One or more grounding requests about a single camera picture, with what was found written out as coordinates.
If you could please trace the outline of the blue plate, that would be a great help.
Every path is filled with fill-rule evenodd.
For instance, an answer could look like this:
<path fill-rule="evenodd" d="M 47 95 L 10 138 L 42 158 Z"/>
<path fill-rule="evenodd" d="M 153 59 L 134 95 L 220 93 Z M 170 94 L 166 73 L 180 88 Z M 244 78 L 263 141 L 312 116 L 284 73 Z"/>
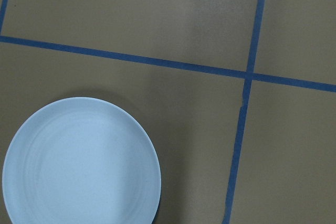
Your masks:
<path fill-rule="evenodd" d="M 31 115 L 5 156 L 12 223 L 152 223 L 161 172 L 142 126 L 109 102 L 53 102 Z"/>

